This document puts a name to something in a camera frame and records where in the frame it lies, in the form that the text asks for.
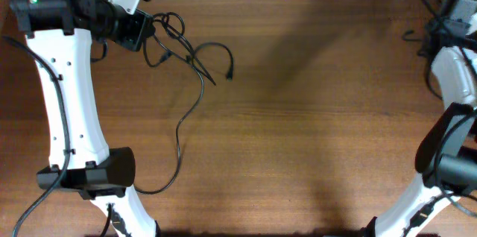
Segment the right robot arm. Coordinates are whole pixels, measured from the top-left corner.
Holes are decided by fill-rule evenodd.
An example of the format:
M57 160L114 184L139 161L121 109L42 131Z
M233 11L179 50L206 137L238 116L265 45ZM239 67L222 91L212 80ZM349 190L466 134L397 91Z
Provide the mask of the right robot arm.
M459 203L476 199L476 150L464 144L476 136L476 0L443 0L426 26L421 52L429 58L444 112L417 149L409 187L361 236L419 236L448 206L476 216Z

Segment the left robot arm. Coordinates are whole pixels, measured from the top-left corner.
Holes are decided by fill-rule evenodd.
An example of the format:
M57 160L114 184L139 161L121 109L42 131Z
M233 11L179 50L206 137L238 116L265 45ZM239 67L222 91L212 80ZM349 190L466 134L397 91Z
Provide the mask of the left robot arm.
M76 192L97 206L119 236L158 236L134 188L132 150L110 148L98 120L91 76L91 47L111 40L138 51L151 18L138 9L150 0L10 0L34 58L50 132L47 167L37 173L45 196Z

